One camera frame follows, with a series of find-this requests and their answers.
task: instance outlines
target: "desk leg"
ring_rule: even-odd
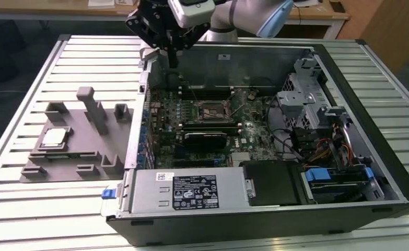
[[[345,23],[345,20],[333,20],[332,21],[332,24],[331,24],[331,26],[327,30],[324,39],[336,39],[337,38],[337,35],[339,35],[339,33],[343,29],[344,23]]]

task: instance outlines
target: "metal table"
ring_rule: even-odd
[[[248,41],[325,45],[409,172],[409,93],[368,46],[352,40],[242,39]],[[76,90],[92,86],[106,108],[118,102],[132,106],[140,42],[138,37],[62,36],[56,43],[0,139],[0,250],[409,250],[409,215],[345,234],[134,248],[100,216],[102,191],[119,181],[19,183],[47,120],[42,112],[48,101],[83,108]]]

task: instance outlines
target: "blue tab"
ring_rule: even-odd
[[[136,161],[138,161],[138,163],[144,162],[144,160],[146,160],[146,156],[144,156],[144,155],[142,155],[142,154],[139,154],[139,155],[138,155],[138,157],[136,157]]]
[[[142,134],[147,133],[147,127],[142,127]]]
[[[115,189],[106,189],[102,192],[102,199],[103,200],[116,199],[116,188]]]
[[[365,174],[367,174],[367,177],[369,177],[369,179],[375,177],[375,173],[372,171],[372,168],[365,167]]]
[[[146,135],[140,134],[140,143],[144,143],[144,142],[146,142]]]
[[[148,110],[143,110],[143,118],[144,118],[144,119],[148,118]]]
[[[328,180],[331,175],[327,168],[312,168],[305,172],[307,181]]]

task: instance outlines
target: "warning label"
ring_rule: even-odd
[[[175,176],[172,194],[175,210],[219,208],[218,177]]]

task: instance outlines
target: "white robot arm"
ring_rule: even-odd
[[[128,28],[152,48],[167,52],[176,68],[178,51],[190,49],[211,29],[236,28],[275,37],[293,7],[292,0],[142,0],[127,19]]]

